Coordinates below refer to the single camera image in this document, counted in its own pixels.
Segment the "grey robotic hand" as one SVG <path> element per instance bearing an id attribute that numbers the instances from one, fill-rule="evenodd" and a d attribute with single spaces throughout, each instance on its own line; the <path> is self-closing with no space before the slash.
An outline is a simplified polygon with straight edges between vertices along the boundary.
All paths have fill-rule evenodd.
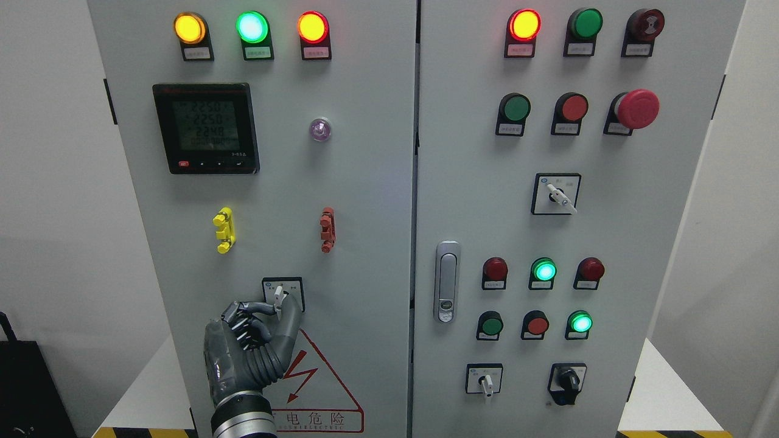
<path id="1" fill-rule="evenodd" d="M 273 328 L 256 317 L 274 316 L 264 302 L 231 302 L 218 321 L 209 321 L 204 335 L 204 360 L 214 406 L 239 392 L 260 392 L 280 380 L 292 361 L 303 309 L 294 296 L 281 302 L 281 318 Z"/>

